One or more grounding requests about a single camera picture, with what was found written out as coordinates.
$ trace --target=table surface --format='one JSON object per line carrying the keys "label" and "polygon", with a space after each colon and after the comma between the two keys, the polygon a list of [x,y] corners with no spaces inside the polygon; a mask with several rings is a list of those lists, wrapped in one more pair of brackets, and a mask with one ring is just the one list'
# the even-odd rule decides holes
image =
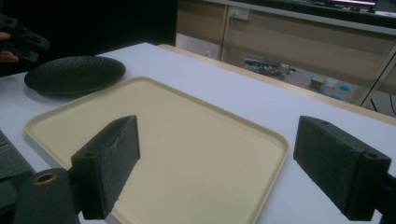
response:
{"label": "table surface", "polygon": [[[391,117],[169,46],[144,43],[103,56],[125,64],[122,80],[151,77],[274,130],[289,141],[290,154],[258,223],[350,223],[292,158],[301,115],[327,120],[396,158],[396,119]],[[51,163],[29,142],[23,127],[31,118],[73,98],[40,95],[25,86],[24,75],[0,77],[0,129],[32,167],[42,171]],[[394,164],[389,173],[396,174]],[[372,223],[378,223],[380,217],[375,212]]]}

